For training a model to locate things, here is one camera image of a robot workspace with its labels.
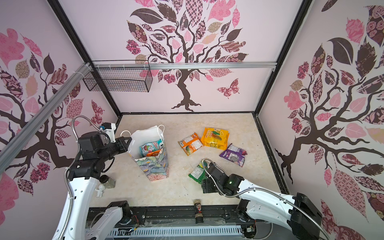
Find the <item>gift bag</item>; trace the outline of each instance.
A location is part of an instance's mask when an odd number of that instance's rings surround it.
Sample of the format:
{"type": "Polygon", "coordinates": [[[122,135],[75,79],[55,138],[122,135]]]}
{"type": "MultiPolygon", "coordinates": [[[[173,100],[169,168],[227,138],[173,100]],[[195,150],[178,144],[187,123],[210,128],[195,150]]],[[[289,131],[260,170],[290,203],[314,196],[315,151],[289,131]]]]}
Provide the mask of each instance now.
{"type": "Polygon", "coordinates": [[[129,154],[150,181],[168,177],[168,155],[163,136],[165,127],[163,131],[161,131],[160,126],[154,126],[145,130],[137,130],[131,135],[132,141],[128,147],[129,154]],[[161,139],[163,143],[159,154],[152,157],[142,157],[140,147],[148,142],[156,142],[159,139],[161,139]]]}

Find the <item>butterfly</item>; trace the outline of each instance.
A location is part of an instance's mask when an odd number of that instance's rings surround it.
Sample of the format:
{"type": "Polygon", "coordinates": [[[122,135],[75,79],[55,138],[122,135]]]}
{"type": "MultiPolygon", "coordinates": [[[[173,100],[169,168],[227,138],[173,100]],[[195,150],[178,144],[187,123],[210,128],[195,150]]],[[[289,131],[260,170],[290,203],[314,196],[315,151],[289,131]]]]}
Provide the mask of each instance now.
{"type": "Polygon", "coordinates": [[[103,114],[103,111],[105,110],[103,110],[101,107],[98,107],[93,100],[92,100],[92,108],[93,108],[93,111],[95,112],[95,115],[93,115],[91,121],[94,124],[100,124],[103,121],[103,118],[100,115],[103,114]]]}
{"type": "Polygon", "coordinates": [[[224,96],[226,96],[229,99],[229,96],[232,95],[232,93],[238,93],[239,88],[238,88],[238,78],[236,78],[232,83],[229,88],[218,88],[217,90],[221,93],[224,93],[224,96]]]}

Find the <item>marble patterned surface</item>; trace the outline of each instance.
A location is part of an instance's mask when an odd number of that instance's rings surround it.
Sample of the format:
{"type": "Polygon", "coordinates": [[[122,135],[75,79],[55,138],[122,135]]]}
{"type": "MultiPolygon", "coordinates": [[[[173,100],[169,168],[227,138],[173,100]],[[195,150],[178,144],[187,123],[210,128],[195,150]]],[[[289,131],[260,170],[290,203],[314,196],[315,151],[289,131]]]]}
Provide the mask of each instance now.
{"type": "Polygon", "coordinates": [[[91,207],[105,207],[121,200],[127,200],[130,206],[193,205],[194,199],[201,199],[204,205],[238,204],[238,198],[226,198],[218,193],[203,194],[201,186],[188,177],[205,157],[216,162],[227,175],[238,174],[259,186],[280,192],[251,113],[124,115],[116,137],[123,130],[133,133],[160,124],[165,126],[169,178],[150,182],[128,153],[117,155],[106,172],[116,180],[116,187],[106,189],[102,198],[96,197],[95,191],[91,207]],[[248,153],[243,167],[219,157],[222,150],[212,147],[201,147],[190,156],[185,154],[177,142],[194,132],[201,137],[205,127],[229,131],[228,144],[233,143],[248,153]]]}

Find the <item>wallpaper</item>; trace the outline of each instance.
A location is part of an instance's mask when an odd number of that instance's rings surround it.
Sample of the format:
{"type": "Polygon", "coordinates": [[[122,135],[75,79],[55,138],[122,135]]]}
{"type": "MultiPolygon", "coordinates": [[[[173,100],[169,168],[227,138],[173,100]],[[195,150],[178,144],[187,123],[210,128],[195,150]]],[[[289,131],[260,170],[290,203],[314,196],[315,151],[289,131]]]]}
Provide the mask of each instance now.
{"type": "Polygon", "coordinates": [[[289,189],[332,239],[382,238],[383,30],[382,2],[315,2],[261,112],[289,189]]]}
{"type": "MultiPolygon", "coordinates": [[[[275,61],[300,3],[130,0],[85,6],[82,1],[61,1],[93,60],[148,60],[151,65],[275,61]],[[95,16],[101,10],[103,14],[95,16]],[[103,34],[89,28],[84,16],[94,19],[103,34]]],[[[146,73],[136,75],[144,79],[146,73]]],[[[270,69],[152,70],[149,93],[111,94],[122,112],[254,111],[269,73],[270,69]]]]}
{"type": "MultiPolygon", "coordinates": [[[[10,143],[61,85],[82,64],[60,22],[42,0],[4,2],[0,19],[0,149],[10,143]],[[28,14],[12,12],[28,7],[28,14]]],[[[76,155],[73,116],[83,114],[99,125],[117,117],[99,92],[81,81],[0,175],[0,235],[7,239],[50,239],[67,190],[64,167],[76,155]],[[18,231],[20,222],[24,231],[18,231]]],[[[84,119],[78,134],[92,131],[84,119]]]]}

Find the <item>green snack package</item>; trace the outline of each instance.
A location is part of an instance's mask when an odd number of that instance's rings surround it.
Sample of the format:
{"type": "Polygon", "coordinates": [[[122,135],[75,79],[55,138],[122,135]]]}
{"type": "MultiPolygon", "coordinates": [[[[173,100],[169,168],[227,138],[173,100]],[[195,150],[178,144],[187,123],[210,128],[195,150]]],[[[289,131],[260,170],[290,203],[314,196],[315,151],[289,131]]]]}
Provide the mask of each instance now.
{"type": "Polygon", "coordinates": [[[192,173],[188,174],[188,176],[193,180],[195,180],[196,182],[198,182],[199,184],[201,184],[201,182],[205,177],[205,171],[204,171],[203,165],[199,163],[197,167],[195,167],[195,169],[192,171],[192,173]]]}

